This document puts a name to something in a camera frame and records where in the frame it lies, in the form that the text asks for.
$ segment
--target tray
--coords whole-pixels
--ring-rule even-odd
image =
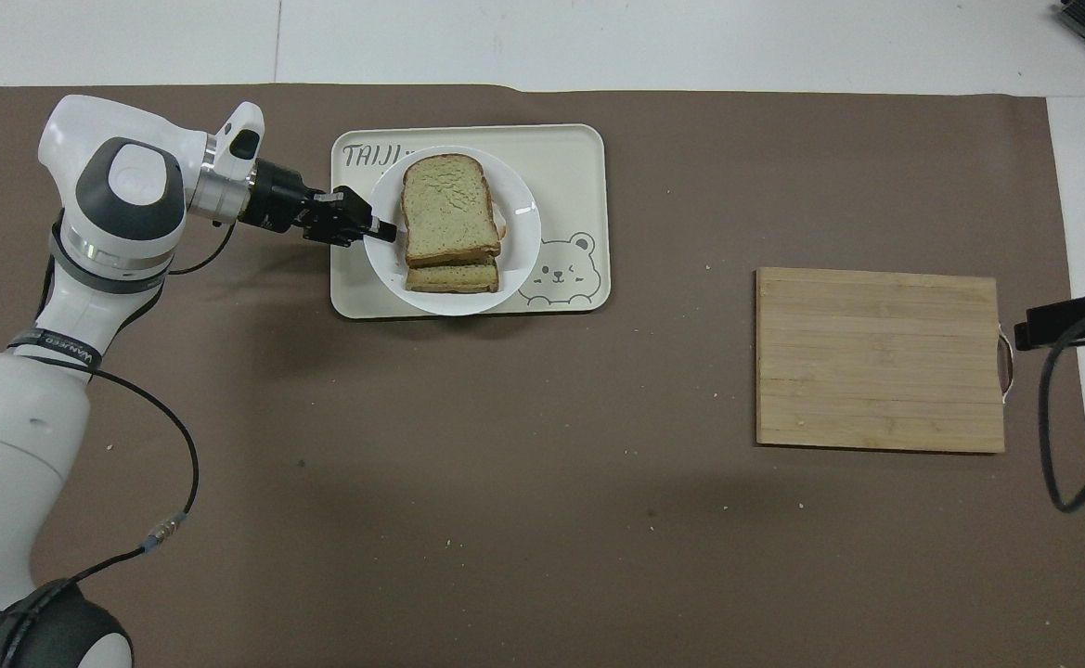
[[[368,195],[376,179],[420,149],[458,144],[487,151],[512,166],[529,185],[542,217],[542,249],[534,272],[515,295],[486,313],[588,311],[611,292],[604,140],[587,125],[356,130],[331,146],[331,187]],[[564,274],[554,281],[551,267]],[[398,299],[376,278],[362,244],[331,247],[331,305],[340,316],[432,317]]]

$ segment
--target wooden cutting board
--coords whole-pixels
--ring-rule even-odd
[[[996,280],[757,270],[757,440],[1005,450]]]

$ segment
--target bread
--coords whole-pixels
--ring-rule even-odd
[[[497,262],[485,257],[458,266],[410,267],[406,288],[417,293],[495,293],[500,279]]]
[[[484,168],[458,153],[423,157],[401,178],[410,267],[483,260],[500,254]]]

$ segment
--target brown surface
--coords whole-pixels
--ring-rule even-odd
[[[757,442],[1005,450],[996,280],[757,270]]]
[[[65,92],[0,89],[0,347],[37,300],[59,200],[35,150]],[[204,472],[178,538],[86,584],[143,667],[1085,665],[1085,511],[1044,496],[1042,356],[998,457],[754,447],[757,267],[993,275],[1006,323],[1069,295],[1042,100],[88,92],[204,128],[256,101],[264,156],[322,185],[352,128],[579,121],[607,145],[597,311],[352,322],[324,248],[242,229],[124,331],[106,368],[175,407]],[[180,261],[218,236],[194,223]],[[164,419],[92,394],[38,580],[186,491]],[[1069,480],[1073,363],[1055,401]]]

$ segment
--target bear drawing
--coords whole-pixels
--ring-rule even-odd
[[[519,293],[526,304],[545,299],[548,305],[592,304],[600,288],[600,272],[592,261],[596,240],[586,232],[576,232],[567,241],[542,241],[534,271]]]

